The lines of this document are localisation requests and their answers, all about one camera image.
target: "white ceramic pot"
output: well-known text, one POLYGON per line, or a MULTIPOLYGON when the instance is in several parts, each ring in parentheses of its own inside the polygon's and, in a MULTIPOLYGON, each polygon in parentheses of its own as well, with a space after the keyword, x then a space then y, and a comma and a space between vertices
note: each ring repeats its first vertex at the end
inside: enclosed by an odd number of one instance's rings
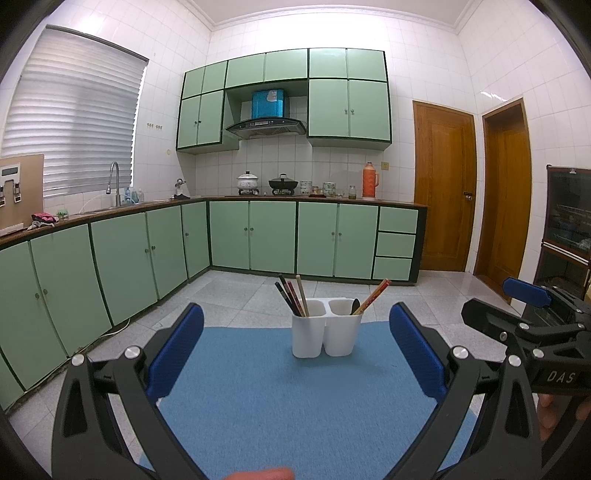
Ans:
POLYGON ((255 190, 258 188, 258 177, 248 170, 237 178, 237 187, 242 190, 255 190))

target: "ceiling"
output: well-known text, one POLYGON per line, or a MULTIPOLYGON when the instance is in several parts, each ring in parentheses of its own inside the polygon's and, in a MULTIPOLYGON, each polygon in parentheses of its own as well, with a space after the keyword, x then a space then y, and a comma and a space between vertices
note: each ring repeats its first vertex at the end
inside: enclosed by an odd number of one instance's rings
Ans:
POLYGON ((310 0, 193 0, 214 24, 226 22, 244 15, 260 14, 278 8, 324 7, 374 7, 397 10, 427 17, 438 22, 454 25, 466 5, 472 0, 322 0, 318 4, 310 0))

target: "tiled wall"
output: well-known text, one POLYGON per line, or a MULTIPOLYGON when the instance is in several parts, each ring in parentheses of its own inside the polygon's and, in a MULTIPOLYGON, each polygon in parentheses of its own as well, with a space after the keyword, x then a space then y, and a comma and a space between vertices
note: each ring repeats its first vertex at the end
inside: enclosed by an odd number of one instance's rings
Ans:
POLYGON ((361 170, 373 162, 382 176, 378 196, 414 198, 413 99, 475 112, 469 71, 455 33, 393 17, 356 13, 294 13, 216 30, 207 63, 252 53, 308 47, 384 50, 388 66, 393 144, 384 152, 312 148, 305 136, 241 141, 240 150, 196 156, 196 186, 202 194, 236 193, 235 177, 251 170, 267 180, 285 172, 322 186, 335 181, 361 189, 361 170), (390 163, 381 171, 381 161, 390 163))
MULTIPOLYGON (((205 64, 209 28, 177 0, 64 1, 27 40, 0 84, 0 141, 18 78, 46 24, 109 40, 150 60, 139 103, 134 185, 147 200, 162 199, 174 193, 174 183, 182 177, 194 193, 194 157, 176 153, 178 105, 184 72, 205 64), (149 128, 148 123, 163 128, 149 128)), ((114 197, 104 192, 66 195, 46 199, 45 209, 77 213, 89 200, 85 210, 110 206, 114 197)))
MULTIPOLYGON (((591 80, 560 31, 528 0, 484 0, 459 37, 479 115, 516 98, 525 101, 533 188, 530 228, 519 277, 531 281, 544 230, 546 165, 591 168, 591 80)), ((484 195, 484 140, 479 119, 470 270, 476 261, 484 195)))

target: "pot lid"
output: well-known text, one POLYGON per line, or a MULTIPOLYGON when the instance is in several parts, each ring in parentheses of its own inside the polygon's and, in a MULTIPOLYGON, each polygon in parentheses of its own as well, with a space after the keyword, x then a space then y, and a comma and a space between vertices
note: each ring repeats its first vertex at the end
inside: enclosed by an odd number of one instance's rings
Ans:
POLYGON ((258 180, 258 177, 256 175, 253 175, 252 173, 250 173, 250 171, 246 171, 246 173, 243 173, 242 175, 240 175, 239 177, 236 177, 238 180, 240 179, 251 179, 251 180, 258 180))
POLYGON ((295 181, 295 180, 292 180, 285 173, 282 173, 282 174, 279 175, 279 178, 272 179, 272 180, 269 180, 269 181, 295 181))

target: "blue mat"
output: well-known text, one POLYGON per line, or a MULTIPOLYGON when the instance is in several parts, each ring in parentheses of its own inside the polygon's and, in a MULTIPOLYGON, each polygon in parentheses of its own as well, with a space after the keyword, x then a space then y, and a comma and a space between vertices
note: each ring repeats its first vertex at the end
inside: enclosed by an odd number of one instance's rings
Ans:
MULTIPOLYGON (((160 410, 212 480, 270 466, 298 480, 382 480, 435 405, 376 322, 351 355, 314 359, 292 356, 289 329, 206 328, 160 410)), ((475 421, 468 411, 442 468, 475 421)))

